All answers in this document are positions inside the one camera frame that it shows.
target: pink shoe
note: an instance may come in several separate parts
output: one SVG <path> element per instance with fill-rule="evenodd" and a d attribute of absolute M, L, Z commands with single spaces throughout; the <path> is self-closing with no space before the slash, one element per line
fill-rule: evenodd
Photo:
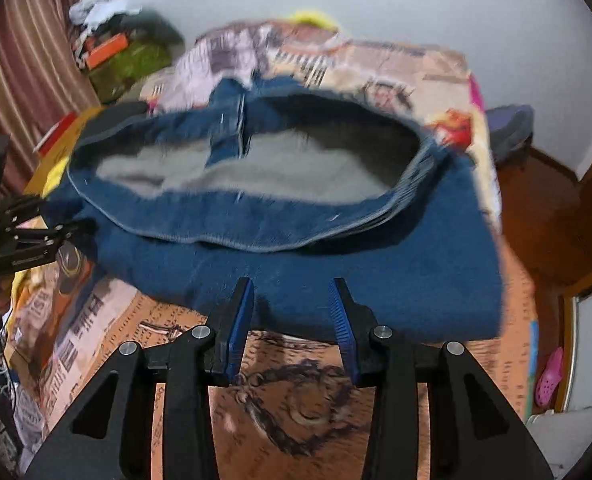
<path fill-rule="evenodd" d="M 547 366 L 536 384 L 536 404 L 546 408 L 554 394 L 554 390 L 563 378 L 563 349 L 559 346 L 547 359 Z"/>

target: blue fabric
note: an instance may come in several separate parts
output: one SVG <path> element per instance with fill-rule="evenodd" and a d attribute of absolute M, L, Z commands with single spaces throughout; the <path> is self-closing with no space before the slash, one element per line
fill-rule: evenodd
<path fill-rule="evenodd" d="M 210 165 L 244 156 L 255 133 L 348 118 L 394 120 L 418 136 L 414 160 L 376 199 L 327 205 L 221 190 L 145 199 L 95 175 L 101 154 L 127 143 L 209 138 Z M 498 257 L 467 158 L 437 146 L 413 121 L 284 78 L 257 82 L 251 92 L 224 81 L 207 108 L 127 120 L 87 136 L 43 216 L 50 225 L 94 219 L 94 236 L 74 239 L 88 257 L 150 296 L 204 314 L 249 276 L 254 328 L 333 340 L 327 283 L 341 276 L 379 322 L 414 340 L 498 332 Z"/>

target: curtain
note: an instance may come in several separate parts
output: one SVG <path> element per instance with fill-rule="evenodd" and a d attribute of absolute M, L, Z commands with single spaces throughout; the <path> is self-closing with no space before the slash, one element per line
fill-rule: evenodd
<path fill-rule="evenodd" d="M 23 190 L 38 163 L 32 150 L 54 123 L 99 104 L 71 54 L 77 1 L 0 0 L 0 134 L 11 137 L 3 192 Z"/>

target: metal screw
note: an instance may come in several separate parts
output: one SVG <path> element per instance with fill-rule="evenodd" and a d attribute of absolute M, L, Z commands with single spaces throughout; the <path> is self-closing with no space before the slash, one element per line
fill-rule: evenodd
<path fill-rule="evenodd" d="M 192 329 L 192 335 L 196 339 L 204 339 L 211 333 L 212 333 L 212 330 L 207 325 L 196 325 Z"/>
<path fill-rule="evenodd" d="M 449 341 L 447 343 L 447 351 L 450 354 L 461 355 L 465 351 L 465 347 L 458 341 Z"/>
<path fill-rule="evenodd" d="M 378 339 L 389 339 L 393 334 L 391 328 L 387 325 L 378 325 L 372 332 Z"/>
<path fill-rule="evenodd" d="M 137 349 L 134 341 L 125 341 L 118 347 L 118 351 L 123 355 L 132 355 Z"/>

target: brown floor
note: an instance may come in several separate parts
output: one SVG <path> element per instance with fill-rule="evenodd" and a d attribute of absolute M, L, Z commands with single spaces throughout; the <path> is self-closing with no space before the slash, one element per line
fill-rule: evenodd
<path fill-rule="evenodd" d="M 592 172 L 578 183 L 530 155 L 523 169 L 508 166 L 498 177 L 503 233 L 536 286 L 538 377 L 562 343 L 561 292 L 592 270 Z"/>

